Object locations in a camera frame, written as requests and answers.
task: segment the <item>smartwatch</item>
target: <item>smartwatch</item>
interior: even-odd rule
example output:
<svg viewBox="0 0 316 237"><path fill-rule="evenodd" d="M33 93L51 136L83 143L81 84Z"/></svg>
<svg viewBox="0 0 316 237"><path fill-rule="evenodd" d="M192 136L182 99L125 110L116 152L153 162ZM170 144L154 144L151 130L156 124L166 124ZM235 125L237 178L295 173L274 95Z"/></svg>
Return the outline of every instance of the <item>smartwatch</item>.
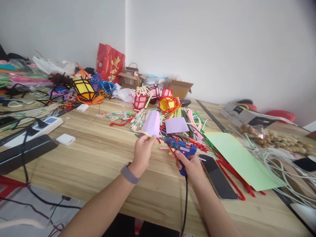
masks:
<svg viewBox="0 0 316 237"><path fill-rule="evenodd" d="M121 169L121 173L132 184L137 184L139 181L139 178L135 177L135 175L133 175L132 172L128 169L128 166L130 164L131 164L131 162L128 162L126 165L124 165L124 167Z"/></svg>

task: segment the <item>hand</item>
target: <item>hand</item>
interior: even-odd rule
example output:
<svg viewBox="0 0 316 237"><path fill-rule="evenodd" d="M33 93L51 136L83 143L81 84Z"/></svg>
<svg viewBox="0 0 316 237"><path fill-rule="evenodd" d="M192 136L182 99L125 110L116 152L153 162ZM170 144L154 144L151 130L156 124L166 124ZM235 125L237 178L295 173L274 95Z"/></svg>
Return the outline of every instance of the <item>hand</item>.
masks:
<svg viewBox="0 0 316 237"><path fill-rule="evenodd" d="M149 165L149 159L151 154L151 148L156 141L156 136L151 138L143 135L135 143L135 155L132 164L128 166L128 169L133 175L140 178Z"/></svg>
<svg viewBox="0 0 316 237"><path fill-rule="evenodd" d="M182 163L184 164L190 186L198 187L204 185L204 182L207 182L201 162L197 155L191 155L189 156L189 159L187 159L182 152L176 150L171 157L177 157L179 159L176 160L176 165L179 170L182 169Z"/></svg>

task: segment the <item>red paper bag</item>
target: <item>red paper bag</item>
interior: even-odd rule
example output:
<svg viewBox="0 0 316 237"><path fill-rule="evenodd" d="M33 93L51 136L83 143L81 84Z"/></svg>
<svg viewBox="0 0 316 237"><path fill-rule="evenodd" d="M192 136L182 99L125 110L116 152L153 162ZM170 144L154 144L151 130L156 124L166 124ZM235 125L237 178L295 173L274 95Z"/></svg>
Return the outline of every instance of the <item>red paper bag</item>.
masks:
<svg viewBox="0 0 316 237"><path fill-rule="evenodd" d="M99 43L96 57L96 72L100 73L103 81L119 83L118 74L122 72L125 55L108 44Z"/></svg>

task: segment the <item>hot glue gun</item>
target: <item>hot glue gun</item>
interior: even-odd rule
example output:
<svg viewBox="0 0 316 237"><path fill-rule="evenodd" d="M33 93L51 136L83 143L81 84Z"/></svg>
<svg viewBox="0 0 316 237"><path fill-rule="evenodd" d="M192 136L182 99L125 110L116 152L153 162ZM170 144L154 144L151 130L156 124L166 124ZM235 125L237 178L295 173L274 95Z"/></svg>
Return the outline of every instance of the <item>hot glue gun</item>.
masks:
<svg viewBox="0 0 316 237"><path fill-rule="evenodd" d="M197 147L195 145L191 144L191 146L187 146L187 144L184 141L181 141L178 139L174 139L170 137L165 138L165 143L171 148L181 151L187 159L189 155L195 155L197 151ZM180 174L182 176L187 176L187 172L185 171L184 164L182 164L182 169L180 170Z"/></svg>

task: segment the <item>green paper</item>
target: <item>green paper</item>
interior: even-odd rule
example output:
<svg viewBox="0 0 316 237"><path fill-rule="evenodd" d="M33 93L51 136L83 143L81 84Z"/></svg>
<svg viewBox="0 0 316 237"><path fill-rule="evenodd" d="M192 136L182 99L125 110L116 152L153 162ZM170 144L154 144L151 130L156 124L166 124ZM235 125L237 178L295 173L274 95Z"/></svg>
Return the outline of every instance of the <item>green paper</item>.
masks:
<svg viewBox="0 0 316 237"><path fill-rule="evenodd" d="M268 169L229 133L204 133L231 166L256 191L282 187Z"/></svg>

